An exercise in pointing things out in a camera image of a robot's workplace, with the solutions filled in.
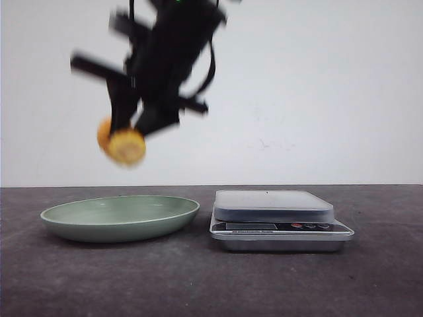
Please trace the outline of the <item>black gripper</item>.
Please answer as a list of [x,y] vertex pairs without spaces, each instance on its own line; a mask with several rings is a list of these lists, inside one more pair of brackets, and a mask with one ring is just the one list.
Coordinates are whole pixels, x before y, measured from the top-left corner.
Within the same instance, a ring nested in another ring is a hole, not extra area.
[[[202,85],[190,96],[179,94],[193,64],[205,46],[212,45],[215,31],[227,21],[218,1],[152,1],[157,11],[152,27],[138,22],[134,12],[110,15],[109,27],[127,36],[132,53],[118,71],[82,53],[70,59],[72,70],[106,81],[111,103],[110,132],[134,128],[144,137],[179,124],[179,110],[204,113],[208,106],[198,101],[215,75],[215,57]],[[131,118],[139,100],[145,104],[135,125]]]

